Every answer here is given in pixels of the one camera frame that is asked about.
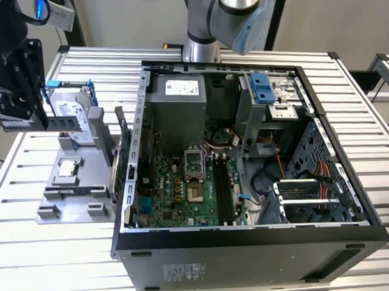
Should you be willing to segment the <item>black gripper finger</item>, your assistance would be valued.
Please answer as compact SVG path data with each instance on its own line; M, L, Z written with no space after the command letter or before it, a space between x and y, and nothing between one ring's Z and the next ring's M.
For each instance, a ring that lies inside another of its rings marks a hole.
M45 86L42 43L39 39L25 40L12 54L19 98L28 104L32 115L37 117L39 127L46 130L49 121L42 106L42 89Z
M1 113L16 119L30 119L29 105L13 93L1 93Z

